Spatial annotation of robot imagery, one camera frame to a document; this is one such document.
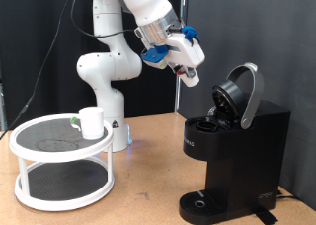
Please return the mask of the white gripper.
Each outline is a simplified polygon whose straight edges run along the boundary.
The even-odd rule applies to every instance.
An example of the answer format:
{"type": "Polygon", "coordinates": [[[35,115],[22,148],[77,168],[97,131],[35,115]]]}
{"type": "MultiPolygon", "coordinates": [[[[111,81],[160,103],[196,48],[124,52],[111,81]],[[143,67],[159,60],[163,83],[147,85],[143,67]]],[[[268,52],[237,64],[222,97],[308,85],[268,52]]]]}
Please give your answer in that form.
{"type": "Polygon", "coordinates": [[[195,70],[204,60],[205,55],[198,42],[193,39],[188,41],[184,34],[173,33],[165,38],[165,43],[169,47],[164,60],[171,63],[173,72],[178,75],[180,65],[188,66],[188,76],[195,78],[198,74],[195,70]]]}

